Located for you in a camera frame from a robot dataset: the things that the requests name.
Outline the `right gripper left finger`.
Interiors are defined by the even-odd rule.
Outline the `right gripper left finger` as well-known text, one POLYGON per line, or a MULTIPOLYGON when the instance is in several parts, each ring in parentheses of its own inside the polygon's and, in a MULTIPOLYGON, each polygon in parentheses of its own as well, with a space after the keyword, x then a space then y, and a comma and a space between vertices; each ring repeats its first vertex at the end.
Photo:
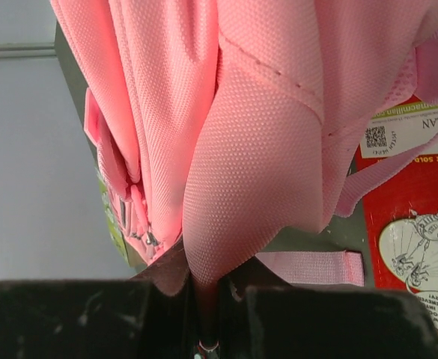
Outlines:
POLYGON ((183 245, 126 280, 0 280, 0 358, 192 358, 183 245))

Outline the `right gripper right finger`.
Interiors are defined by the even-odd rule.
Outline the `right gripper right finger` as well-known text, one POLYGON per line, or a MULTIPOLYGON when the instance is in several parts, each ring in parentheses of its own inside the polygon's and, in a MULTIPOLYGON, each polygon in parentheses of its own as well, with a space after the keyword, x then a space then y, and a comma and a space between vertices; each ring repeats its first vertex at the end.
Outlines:
POLYGON ((438 330, 406 292, 293 286, 255 258, 219 288, 222 358, 438 358, 438 330))

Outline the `pink student backpack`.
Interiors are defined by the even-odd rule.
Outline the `pink student backpack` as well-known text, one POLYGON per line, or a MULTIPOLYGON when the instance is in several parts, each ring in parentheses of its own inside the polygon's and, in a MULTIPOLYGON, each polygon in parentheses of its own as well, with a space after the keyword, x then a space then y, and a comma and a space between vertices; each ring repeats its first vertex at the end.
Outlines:
POLYGON ((368 121, 436 66, 438 1, 54 1, 100 170, 196 289, 282 228, 321 231, 417 155, 354 175, 368 121))

